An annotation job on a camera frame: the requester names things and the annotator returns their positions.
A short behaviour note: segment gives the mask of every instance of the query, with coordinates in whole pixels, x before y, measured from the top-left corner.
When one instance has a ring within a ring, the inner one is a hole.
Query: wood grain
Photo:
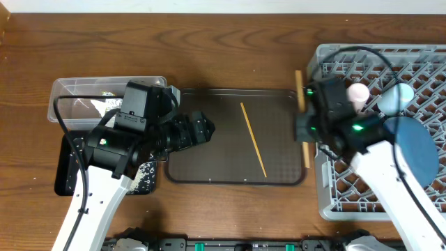
[[[4,31],[10,15],[11,13],[9,10],[6,9],[2,3],[0,3],[0,45],[3,40],[3,36],[5,35]]]
[[[57,78],[162,75],[180,88],[295,89],[294,70],[321,43],[436,44],[445,31],[445,16],[423,15],[13,14],[0,47],[0,249],[49,250],[70,204],[53,191],[62,131],[47,107]],[[314,168],[292,188],[175,185],[158,173],[152,195],[124,198],[108,236],[143,227],[294,239],[364,228],[398,238],[390,222],[322,219]]]

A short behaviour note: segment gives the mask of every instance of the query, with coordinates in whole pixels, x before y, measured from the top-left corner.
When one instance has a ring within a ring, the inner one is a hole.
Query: dish rack
[[[319,45],[307,68],[307,76],[329,54],[351,45]],[[345,77],[363,83],[370,98],[363,112],[379,112],[381,94],[400,82],[410,85],[415,97],[401,115],[417,119],[431,134],[440,160],[434,182],[426,188],[435,207],[446,217],[446,45],[362,45],[373,48],[392,63],[388,68],[369,52],[344,52],[323,63],[315,77]],[[315,158],[319,213],[326,220],[390,220],[380,202],[362,179],[349,167],[318,151]]]

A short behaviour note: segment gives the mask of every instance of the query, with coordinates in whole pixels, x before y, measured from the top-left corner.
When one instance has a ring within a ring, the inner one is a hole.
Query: plastic tray
[[[53,110],[53,100],[61,95],[98,95],[109,93],[124,95],[125,86],[135,79],[142,84],[166,87],[164,77],[75,77],[57,79],[53,83],[49,97],[48,120],[57,122]],[[64,99],[59,101],[59,111],[67,128],[71,130],[91,130],[100,121],[101,115],[91,100]]]
[[[177,183],[297,185],[307,170],[294,140],[297,101],[288,90],[183,89],[180,112],[203,111],[215,124],[212,139],[171,153],[164,168]],[[267,178],[259,164],[240,103],[243,102]]]
[[[319,45],[308,65],[310,73],[325,56],[350,45]],[[393,64],[389,69],[368,52],[346,52],[325,62],[317,77],[336,75],[369,87],[371,97],[364,112],[379,112],[376,103],[381,93],[395,83],[391,70],[400,82],[409,84],[415,98],[402,112],[421,122],[431,133],[439,153],[439,173],[426,193],[446,217],[446,45],[364,45],[383,53]],[[319,213],[326,220],[389,220],[379,201],[367,185],[348,167],[333,162],[318,152],[316,179]]]

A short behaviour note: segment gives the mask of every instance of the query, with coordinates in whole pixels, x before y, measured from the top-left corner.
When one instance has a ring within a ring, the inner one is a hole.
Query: chopstick
[[[251,124],[249,123],[248,115],[246,114],[246,110],[245,110],[245,106],[243,105],[243,102],[240,103],[240,106],[242,107],[243,115],[245,115],[246,124],[248,126],[248,130],[251,135],[252,143],[254,144],[254,148],[256,149],[256,153],[257,153],[257,157],[259,158],[260,165],[262,166],[263,175],[265,175],[265,178],[267,178],[265,167],[263,166],[262,157],[260,156],[260,151],[259,151],[259,148],[257,147],[256,138],[254,137],[254,133],[252,132]]]
[[[304,96],[304,85],[302,80],[302,72],[297,70],[295,72],[295,84],[296,93],[298,95],[298,108],[299,112],[305,112],[305,96]],[[306,168],[310,167],[309,163],[309,144],[308,142],[302,142],[302,154],[304,155],[304,166]]]

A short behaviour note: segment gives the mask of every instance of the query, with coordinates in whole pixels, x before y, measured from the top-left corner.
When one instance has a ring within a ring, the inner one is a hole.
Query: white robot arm
[[[132,179],[129,177],[122,175],[120,179],[112,178],[112,171],[94,166],[87,169],[87,177],[87,213],[82,216],[68,250],[100,250],[114,213],[132,185]],[[53,251],[63,250],[65,247],[81,207],[82,193],[82,178],[78,172],[75,193]]]
[[[351,168],[371,188],[397,228],[407,250],[444,250],[445,246],[422,212],[410,197],[395,168],[391,143],[382,141],[367,147],[368,153],[357,153],[351,160]],[[413,176],[401,149],[397,146],[398,163],[424,210],[435,225],[446,233],[446,220]],[[366,245],[351,243],[348,251],[380,250],[365,249]]]

